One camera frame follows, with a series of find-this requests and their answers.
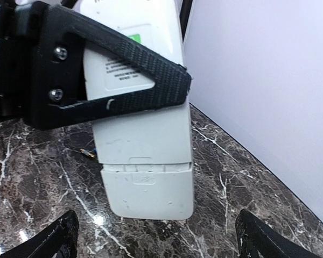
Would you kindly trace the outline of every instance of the marble countertop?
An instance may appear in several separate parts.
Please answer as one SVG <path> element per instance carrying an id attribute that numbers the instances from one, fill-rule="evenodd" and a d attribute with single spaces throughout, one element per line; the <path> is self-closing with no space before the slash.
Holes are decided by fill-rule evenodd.
<path id="1" fill-rule="evenodd" d="M 323 224 L 270 171 L 192 108 L 195 212 L 187 221 L 125 219 L 109 207 L 91 126 L 41 132 L 1 124 L 0 253 L 39 233 L 67 210 L 80 223 L 78 257 L 238 257 L 235 219 L 248 209 L 323 257 Z"/>

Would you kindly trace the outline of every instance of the black cable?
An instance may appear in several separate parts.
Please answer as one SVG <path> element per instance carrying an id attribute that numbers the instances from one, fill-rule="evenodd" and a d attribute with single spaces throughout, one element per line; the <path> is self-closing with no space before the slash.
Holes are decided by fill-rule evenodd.
<path id="1" fill-rule="evenodd" d="M 187 26 L 188 26 L 188 22 L 189 22 L 190 12 L 192 10 L 192 5 L 193 5 L 193 0 L 183 0 L 183 2 L 182 2 L 179 20 L 181 23 L 181 32 L 182 32 L 183 40 L 185 37 L 185 33 L 187 32 Z"/>

